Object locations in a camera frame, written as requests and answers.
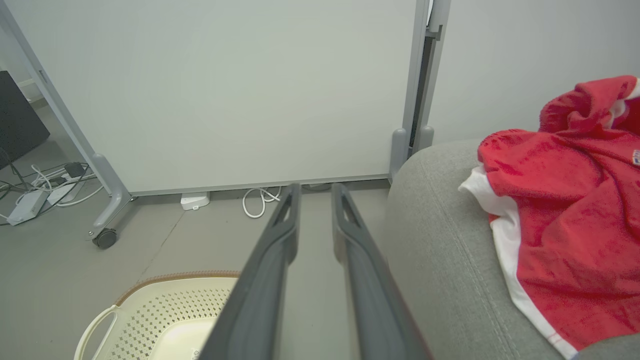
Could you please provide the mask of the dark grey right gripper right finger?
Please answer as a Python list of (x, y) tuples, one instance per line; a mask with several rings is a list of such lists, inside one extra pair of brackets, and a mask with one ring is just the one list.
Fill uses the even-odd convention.
[(433, 356), (347, 187), (331, 187), (333, 251), (343, 268), (352, 357), (430, 360)]

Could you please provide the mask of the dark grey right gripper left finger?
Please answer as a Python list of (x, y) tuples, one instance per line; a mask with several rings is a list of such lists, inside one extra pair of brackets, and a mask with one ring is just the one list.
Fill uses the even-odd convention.
[(274, 360), (279, 356), (288, 268), (298, 251), (302, 187), (286, 186), (242, 269), (201, 360)]

